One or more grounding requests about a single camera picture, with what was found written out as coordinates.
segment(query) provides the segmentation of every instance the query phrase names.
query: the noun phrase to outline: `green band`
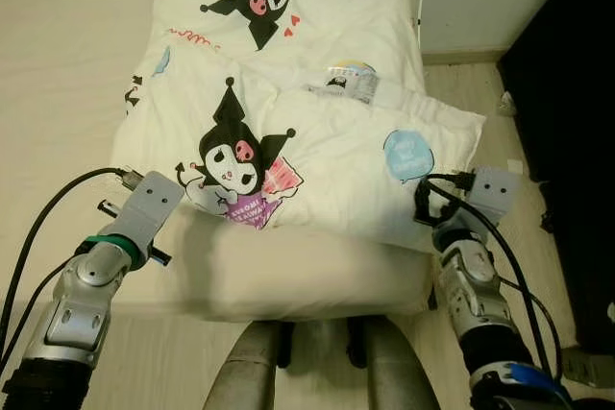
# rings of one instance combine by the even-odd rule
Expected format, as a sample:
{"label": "green band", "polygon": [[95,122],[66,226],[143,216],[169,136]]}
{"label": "green band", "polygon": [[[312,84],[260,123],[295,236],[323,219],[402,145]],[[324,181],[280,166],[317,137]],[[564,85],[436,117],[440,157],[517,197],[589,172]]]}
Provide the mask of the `green band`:
{"label": "green band", "polygon": [[116,245],[131,258],[131,271],[139,267],[141,252],[132,240],[121,235],[90,235],[86,242],[108,242]]}

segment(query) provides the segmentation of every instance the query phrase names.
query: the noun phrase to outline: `printed bedding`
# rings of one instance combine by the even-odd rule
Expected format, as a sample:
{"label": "printed bedding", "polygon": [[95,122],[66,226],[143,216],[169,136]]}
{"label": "printed bedding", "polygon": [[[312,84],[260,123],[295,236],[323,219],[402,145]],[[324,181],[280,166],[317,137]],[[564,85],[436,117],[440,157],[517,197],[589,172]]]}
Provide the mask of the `printed bedding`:
{"label": "printed bedding", "polygon": [[206,213],[406,248],[413,192],[462,170],[483,118],[424,94],[418,0],[155,0],[112,162]]}

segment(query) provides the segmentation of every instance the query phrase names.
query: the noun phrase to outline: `baseboard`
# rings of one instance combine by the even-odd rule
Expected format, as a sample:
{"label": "baseboard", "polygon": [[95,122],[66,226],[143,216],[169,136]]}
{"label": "baseboard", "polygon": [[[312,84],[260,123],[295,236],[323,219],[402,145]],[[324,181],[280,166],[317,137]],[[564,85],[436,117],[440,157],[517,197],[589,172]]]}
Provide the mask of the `baseboard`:
{"label": "baseboard", "polygon": [[506,52],[505,48],[491,50],[451,50],[423,53],[425,66],[437,64],[470,64],[473,62],[496,62]]}

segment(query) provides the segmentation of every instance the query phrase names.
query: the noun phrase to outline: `white duvet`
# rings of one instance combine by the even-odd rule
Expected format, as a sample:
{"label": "white duvet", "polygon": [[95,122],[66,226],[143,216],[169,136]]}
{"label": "white duvet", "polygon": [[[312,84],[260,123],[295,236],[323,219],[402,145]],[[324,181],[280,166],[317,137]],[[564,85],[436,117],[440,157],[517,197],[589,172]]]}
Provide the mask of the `white duvet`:
{"label": "white duvet", "polygon": [[[155,0],[148,51],[169,35],[252,67],[321,70],[348,60],[424,92],[420,0]],[[147,67],[149,54],[144,64]],[[149,57],[158,60],[159,56]],[[137,69],[137,76],[149,76]],[[277,72],[267,76],[277,86]]]}
{"label": "white duvet", "polygon": [[483,118],[425,95],[419,1],[154,1],[112,164],[161,171],[242,225],[224,227],[236,245],[198,257],[208,315],[423,306],[429,258],[407,248],[430,250],[430,230],[412,219],[414,188],[467,166]]}
{"label": "white duvet", "polygon": [[159,57],[113,163],[161,171],[198,208],[256,229],[311,225],[416,248],[416,184],[466,168],[480,138],[482,116],[398,84],[379,81],[368,102],[329,91],[343,87],[327,73],[321,86],[306,74],[279,89],[174,36]]}

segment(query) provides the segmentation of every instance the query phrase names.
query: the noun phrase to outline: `blue speech bubble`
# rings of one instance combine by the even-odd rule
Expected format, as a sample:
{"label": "blue speech bubble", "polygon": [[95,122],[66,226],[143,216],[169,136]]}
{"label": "blue speech bubble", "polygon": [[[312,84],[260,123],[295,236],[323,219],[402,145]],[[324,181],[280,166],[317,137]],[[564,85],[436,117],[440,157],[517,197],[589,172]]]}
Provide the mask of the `blue speech bubble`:
{"label": "blue speech bubble", "polygon": [[164,49],[164,53],[162,54],[162,58],[160,59],[160,62],[156,66],[156,69],[154,69],[154,74],[152,74],[152,77],[154,77],[157,74],[162,74],[164,72],[164,69],[166,69],[166,66],[169,65],[170,59],[171,59],[171,47],[167,45],[167,47]]}
{"label": "blue speech bubble", "polygon": [[433,152],[418,132],[391,132],[384,141],[384,154],[388,171],[402,184],[424,177],[433,168]]}

